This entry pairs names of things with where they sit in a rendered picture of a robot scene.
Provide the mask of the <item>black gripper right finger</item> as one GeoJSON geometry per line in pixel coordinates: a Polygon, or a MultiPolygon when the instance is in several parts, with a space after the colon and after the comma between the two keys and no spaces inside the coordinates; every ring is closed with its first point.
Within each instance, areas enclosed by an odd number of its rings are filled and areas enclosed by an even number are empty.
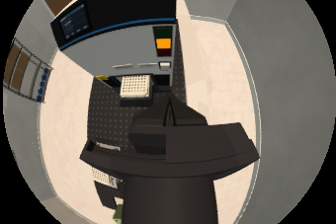
{"type": "Polygon", "coordinates": [[[173,93],[170,93],[170,125],[208,125],[208,122],[204,115],[182,103],[173,95],[173,93]]]}

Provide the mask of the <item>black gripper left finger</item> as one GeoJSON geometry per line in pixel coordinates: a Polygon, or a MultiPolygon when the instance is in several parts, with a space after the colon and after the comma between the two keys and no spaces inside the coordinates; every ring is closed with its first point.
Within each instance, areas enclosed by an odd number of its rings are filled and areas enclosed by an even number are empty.
{"type": "Polygon", "coordinates": [[[136,115],[133,118],[131,125],[149,124],[149,125],[169,126],[169,112],[170,112],[169,103],[170,103],[170,93],[167,93],[159,102],[155,103],[145,111],[136,115]]]}

